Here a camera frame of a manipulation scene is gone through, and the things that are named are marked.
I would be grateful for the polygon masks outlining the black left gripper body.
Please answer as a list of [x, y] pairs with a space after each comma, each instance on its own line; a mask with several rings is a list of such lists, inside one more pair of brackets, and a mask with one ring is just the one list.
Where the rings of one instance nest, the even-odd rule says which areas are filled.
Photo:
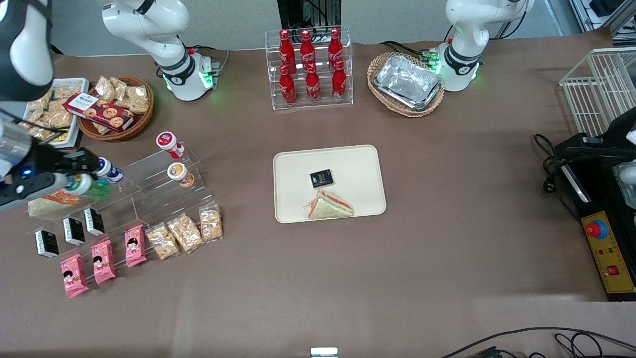
[[590, 137], [587, 134], [575, 137], [575, 143], [566, 145], [566, 159], [616, 159], [633, 161], [635, 146], [636, 109], [615, 118], [606, 132]]

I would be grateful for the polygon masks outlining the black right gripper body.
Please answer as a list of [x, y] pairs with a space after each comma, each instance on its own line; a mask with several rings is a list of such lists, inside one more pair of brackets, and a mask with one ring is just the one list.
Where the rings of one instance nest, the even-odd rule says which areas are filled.
[[35, 145], [29, 154], [8, 172], [10, 183], [1, 180], [2, 195], [46, 195], [62, 189], [66, 176], [50, 172], [50, 163], [66, 153], [45, 145]]

